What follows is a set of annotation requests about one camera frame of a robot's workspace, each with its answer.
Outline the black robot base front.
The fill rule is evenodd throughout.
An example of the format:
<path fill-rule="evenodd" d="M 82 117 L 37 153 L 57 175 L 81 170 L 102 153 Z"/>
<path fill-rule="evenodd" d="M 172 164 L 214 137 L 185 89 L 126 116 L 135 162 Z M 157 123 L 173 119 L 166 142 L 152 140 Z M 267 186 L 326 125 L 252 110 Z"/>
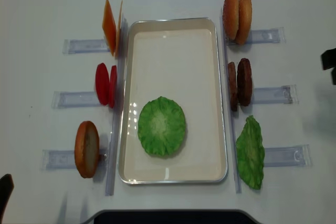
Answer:
<path fill-rule="evenodd" d="M 239 211 L 132 210 L 98 214 L 93 223 L 256 223 Z"/>

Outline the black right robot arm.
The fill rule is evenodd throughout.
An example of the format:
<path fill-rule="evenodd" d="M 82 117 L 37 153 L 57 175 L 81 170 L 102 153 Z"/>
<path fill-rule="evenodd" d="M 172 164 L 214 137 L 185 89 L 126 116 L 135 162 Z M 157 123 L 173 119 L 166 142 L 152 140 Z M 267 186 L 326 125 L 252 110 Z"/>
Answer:
<path fill-rule="evenodd" d="M 336 48 L 326 50 L 321 55 L 321 61 L 323 70 L 332 69 L 331 79 L 333 85 L 336 85 Z"/>

